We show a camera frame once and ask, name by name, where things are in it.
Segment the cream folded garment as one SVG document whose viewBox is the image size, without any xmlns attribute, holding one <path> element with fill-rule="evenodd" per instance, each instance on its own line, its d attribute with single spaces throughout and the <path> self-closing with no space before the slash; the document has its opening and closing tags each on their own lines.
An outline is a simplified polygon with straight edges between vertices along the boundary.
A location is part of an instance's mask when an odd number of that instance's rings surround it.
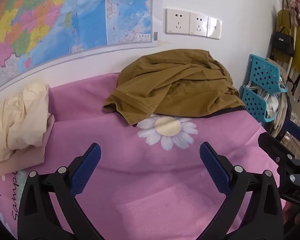
<svg viewBox="0 0 300 240">
<path fill-rule="evenodd" d="M 0 163 L 16 150 L 42 146 L 49 117 L 49 87 L 44 83 L 26 85 L 4 100 L 0 105 Z"/>
</svg>

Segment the colourful wall map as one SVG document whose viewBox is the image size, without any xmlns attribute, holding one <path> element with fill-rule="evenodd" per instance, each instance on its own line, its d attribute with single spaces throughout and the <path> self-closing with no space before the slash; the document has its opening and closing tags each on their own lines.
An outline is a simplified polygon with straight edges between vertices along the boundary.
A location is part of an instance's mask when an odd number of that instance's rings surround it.
<svg viewBox="0 0 300 240">
<path fill-rule="evenodd" d="M 72 54 L 154 46 L 162 0 L 0 0 L 0 88 Z"/>
</svg>

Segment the black handbag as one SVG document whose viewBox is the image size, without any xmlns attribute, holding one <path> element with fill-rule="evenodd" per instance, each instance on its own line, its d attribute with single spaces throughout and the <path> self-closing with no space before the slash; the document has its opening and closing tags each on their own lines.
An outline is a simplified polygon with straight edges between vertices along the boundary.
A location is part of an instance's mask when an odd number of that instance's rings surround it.
<svg viewBox="0 0 300 240">
<path fill-rule="evenodd" d="M 294 38 L 286 27 L 281 27 L 272 35 L 272 46 L 286 55 L 294 56 Z"/>
</svg>

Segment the upper turquoise perforated basket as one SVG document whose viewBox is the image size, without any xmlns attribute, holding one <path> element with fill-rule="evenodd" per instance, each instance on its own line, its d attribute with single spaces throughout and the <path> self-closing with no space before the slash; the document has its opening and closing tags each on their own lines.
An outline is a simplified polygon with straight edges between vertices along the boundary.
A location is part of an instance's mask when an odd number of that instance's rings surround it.
<svg viewBox="0 0 300 240">
<path fill-rule="evenodd" d="M 287 85 L 281 82 L 279 68 L 266 59 L 251 54 L 249 57 L 250 76 L 252 84 L 266 90 L 269 94 L 286 93 Z"/>
</svg>

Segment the turquoise perforated basket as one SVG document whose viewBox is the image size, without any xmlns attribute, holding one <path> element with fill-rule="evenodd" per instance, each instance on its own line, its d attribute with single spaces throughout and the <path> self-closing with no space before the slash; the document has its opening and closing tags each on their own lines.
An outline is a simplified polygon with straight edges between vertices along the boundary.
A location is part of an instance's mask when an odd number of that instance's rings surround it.
<svg viewBox="0 0 300 240">
<path fill-rule="evenodd" d="M 272 122 L 277 117 L 277 112 L 269 116 L 266 101 L 245 86 L 243 86 L 242 101 L 246 111 L 259 123 Z"/>
<path fill-rule="evenodd" d="M 266 59 L 251 54 L 249 57 L 250 76 L 252 84 L 266 90 L 269 94 L 286 93 L 287 85 L 281 82 L 279 68 Z"/>
</svg>

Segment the white left wall socket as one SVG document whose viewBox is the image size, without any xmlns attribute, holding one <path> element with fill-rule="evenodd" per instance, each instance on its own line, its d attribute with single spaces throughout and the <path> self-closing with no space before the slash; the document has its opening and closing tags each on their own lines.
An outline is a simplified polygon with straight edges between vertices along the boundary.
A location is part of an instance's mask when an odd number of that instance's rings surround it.
<svg viewBox="0 0 300 240">
<path fill-rule="evenodd" d="M 166 33 L 167 34 L 189 34 L 190 13 L 184 10 L 166 8 Z"/>
</svg>

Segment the white wall switch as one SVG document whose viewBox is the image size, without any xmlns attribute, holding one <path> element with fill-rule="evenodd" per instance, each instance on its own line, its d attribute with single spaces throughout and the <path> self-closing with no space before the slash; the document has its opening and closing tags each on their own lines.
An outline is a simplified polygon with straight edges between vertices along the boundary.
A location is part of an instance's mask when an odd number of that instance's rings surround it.
<svg viewBox="0 0 300 240">
<path fill-rule="evenodd" d="M 207 37 L 219 40 L 222 35 L 223 22 L 214 17 L 208 17 L 207 23 Z"/>
</svg>

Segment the olive brown jacket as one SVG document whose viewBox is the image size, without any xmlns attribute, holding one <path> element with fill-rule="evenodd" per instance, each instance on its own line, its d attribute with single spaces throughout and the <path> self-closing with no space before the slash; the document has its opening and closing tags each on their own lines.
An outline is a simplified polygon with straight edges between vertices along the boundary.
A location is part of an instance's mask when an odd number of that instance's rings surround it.
<svg viewBox="0 0 300 240">
<path fill-rule="evenodd" d="M 124 68 L 103 108 L 134 126 L 153 114 L 202 118 L 238 106 L 244 103 L 229 72 L 208 51 L 175 49 Z"/>
</svg>

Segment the white wall socket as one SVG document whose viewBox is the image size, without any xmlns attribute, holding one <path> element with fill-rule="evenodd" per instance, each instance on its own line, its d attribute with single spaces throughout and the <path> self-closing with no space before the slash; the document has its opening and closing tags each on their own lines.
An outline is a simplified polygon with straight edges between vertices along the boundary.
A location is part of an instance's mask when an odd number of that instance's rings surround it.
<svg viewBox="0 0 300 240">
<path fill-rule="evenodd" d="M 208 16 L 194 12 L 190 13 L 190 35 L 207 37 L 207 25 Z"/>
<path fill-rule="evenodd" d="M 190 13 L 184 10 L 166 8 L 166 33 L 167 34 L 189 34 Z"/>
</svg>

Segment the pink folded garment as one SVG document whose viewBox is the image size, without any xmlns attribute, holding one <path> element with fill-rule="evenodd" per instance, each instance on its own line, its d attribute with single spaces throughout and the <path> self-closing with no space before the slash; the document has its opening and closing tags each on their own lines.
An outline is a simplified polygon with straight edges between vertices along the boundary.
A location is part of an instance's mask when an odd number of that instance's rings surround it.
<svg viewBox="0 0 300 240">
<path fill-rule="evenodd" d="M 47 131 L 43 134 L 42 146 L 29 146 L 23 150 L 16 150 L 9 159 L 1 162 L 0 176 L 42 164 L 45 159 L 45 150 L 54 123 L 55 117 L 52 115 L 47 121 Z"/>
</svg>

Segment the white middle wall socket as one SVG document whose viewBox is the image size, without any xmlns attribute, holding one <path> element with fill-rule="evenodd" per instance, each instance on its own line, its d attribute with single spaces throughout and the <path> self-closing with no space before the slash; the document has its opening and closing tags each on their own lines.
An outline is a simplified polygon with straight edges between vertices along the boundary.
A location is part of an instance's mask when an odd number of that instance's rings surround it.
<svg viewBox="0 0 300 240">
<path fill-rule="evenodd" d="M 190 13 L 190 35 L 207 37 L 207 25 L 208 16 L 194 12 Z"/>
</svg>

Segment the black garment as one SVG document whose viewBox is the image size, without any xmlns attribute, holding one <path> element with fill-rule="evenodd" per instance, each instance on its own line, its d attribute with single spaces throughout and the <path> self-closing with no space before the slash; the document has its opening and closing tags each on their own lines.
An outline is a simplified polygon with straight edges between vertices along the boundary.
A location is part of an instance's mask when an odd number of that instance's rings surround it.
<svg viewBox="0 0 300 240">
<path fill-rule="evenodd" d="M 214 116 L 227 114 L 227 113 L 232 113 L 232 112 L 236 112 L 236 111 L 245 111 L 245 107 L 244 106 L 238 106 L 238 107 L 234 107 L 234 108 L 221 109 L 219 111 L 216 111 L 215 113 L 203 116 L 203 118 L 211 118 L 211 117 L 214 117 Z"/>
</svg>

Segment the beige clothes pile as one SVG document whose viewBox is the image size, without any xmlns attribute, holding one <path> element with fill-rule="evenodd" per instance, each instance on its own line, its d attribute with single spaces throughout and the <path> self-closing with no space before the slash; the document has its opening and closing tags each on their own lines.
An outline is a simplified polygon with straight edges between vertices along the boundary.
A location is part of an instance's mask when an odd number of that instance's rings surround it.
<svg viewBox="0 0 300 240">
<path fill-rule="evenodd" d="M 277 66 L 277 68 L 279 68 L 280 70 L 280 86 L 287 88 L 287 72 L 286 70 L 281 67 L 278 63 L 276 63 L 275 61 L 271 60 L 270 58 L 266 58 L 266 61 L 268 61 L 269 63 Z M 283 123 L 287 114 L 287 108 L 288 108 L 288 102 L 287 102 L 287 94 L 286 92 L 281 93 L 279 95 L 279 108 L 277 111 L 277 117 L 276 119 L 273 121 L 273 128 L 271 130 L 271 136 L 272 137 L 277 137 L 279 135 L 279 132 L 281 131 L 281 128 L 283 127 Z"/>
</svg>

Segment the pink floral bed sheet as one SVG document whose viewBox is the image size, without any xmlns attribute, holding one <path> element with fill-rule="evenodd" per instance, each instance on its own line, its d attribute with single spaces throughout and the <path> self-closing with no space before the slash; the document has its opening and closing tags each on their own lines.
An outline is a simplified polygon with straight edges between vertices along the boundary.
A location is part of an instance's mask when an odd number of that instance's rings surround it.
<svg viewBox="0 0 300 240">
<path fill-rule="evenodd" d="M 101 146 L 77 200 L 104 238 L 197 238 L 224 200 L 199 157 L 205 141 L 248 172 L 276 172 L 257 143 L 263 128 L 246 111 L 193 119 L 153 115 L 130 126 L 103 107 L 116 83 L 109 74 L 50 90 L 55 123 L 45 160 L 35 167 L 55 172 L 92 143 Z"/>
</svg>

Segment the lower turquoise perforated basket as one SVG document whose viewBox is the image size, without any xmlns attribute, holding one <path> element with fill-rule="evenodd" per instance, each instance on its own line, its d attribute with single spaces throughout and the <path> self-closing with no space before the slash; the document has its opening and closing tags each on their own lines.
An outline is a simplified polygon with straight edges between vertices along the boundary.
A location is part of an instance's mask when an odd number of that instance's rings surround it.
<svg viewBox="0 0 300 240">
<path fill-rule="evenodd" d="M 269 116 L 266 101 L 245 86 L 243 86 L 242 101 L 246 111 L 259 123 L 272 122 L 277 117 L 277 112 Z"/>
</svg>

